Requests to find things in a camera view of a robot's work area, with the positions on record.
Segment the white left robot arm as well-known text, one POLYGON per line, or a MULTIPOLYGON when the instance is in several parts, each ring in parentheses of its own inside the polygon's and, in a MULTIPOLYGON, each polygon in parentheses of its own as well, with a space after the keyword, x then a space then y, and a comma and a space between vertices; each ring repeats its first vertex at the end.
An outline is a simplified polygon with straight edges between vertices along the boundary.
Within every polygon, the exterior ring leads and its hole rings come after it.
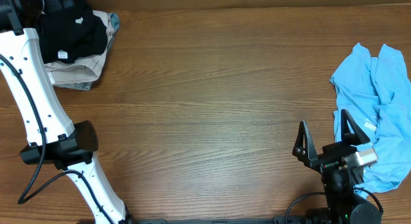
POLYGON ((74 124, 62 108, 40 53, 35 24, 74 6, 73 0, 1 0, 1 72, 24 121, 28 144, 20 152, 36 165, 19 205, 66 175, 90 207, 95 223, 132 223, 98 160, 98 138, 90 121, 74 124))

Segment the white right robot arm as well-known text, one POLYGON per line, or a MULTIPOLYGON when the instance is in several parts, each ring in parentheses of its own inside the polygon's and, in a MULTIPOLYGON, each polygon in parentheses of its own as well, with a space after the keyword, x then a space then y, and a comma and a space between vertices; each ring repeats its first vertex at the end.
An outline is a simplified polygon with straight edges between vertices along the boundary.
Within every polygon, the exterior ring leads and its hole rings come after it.
POLYGON ((307 168, 321 175, 323 192, 304 194, 287 208, 284 222, 288 223, 292 207, 299 201, 315 195, 324 195, 327 206, 308 209, 299 223, 380 223, 383 207, 370 191, 358 187, 364 183, 364 168, 378 161, 374 148, 364 151, 358 145, 370 139, 355 123, 350 113, 341 110, 341 138, 339 142, 322 147, 319 155, 306 122, 301 121, 292 155, 307 168))

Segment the black t-shirt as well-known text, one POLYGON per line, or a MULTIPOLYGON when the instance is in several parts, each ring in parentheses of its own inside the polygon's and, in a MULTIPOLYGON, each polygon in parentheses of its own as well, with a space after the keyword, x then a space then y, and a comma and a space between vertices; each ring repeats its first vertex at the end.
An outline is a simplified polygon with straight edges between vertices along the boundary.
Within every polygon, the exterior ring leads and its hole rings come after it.
POLYGON ((35 28, 45 64, 72 64, 79 58, 100 55, 107 47, 107 27, 86 0, 74 0, 69 8, 41 15, 35 28))

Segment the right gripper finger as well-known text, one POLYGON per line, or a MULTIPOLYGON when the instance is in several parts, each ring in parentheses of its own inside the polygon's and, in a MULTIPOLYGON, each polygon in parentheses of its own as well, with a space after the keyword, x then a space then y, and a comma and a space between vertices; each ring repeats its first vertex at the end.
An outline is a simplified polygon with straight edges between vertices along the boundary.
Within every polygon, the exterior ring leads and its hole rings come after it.
POLYGON ((292 155, 297 157, 297 159, 306 167, 310 169, 319 169, 319 158, 305 121, 299 123, 299 130, 292 150, 292 155))
POLYGON ((349 111, 341 110, 341 138, 342 142, 358 146, 370 142, 366 133, 356 124, 349 111))

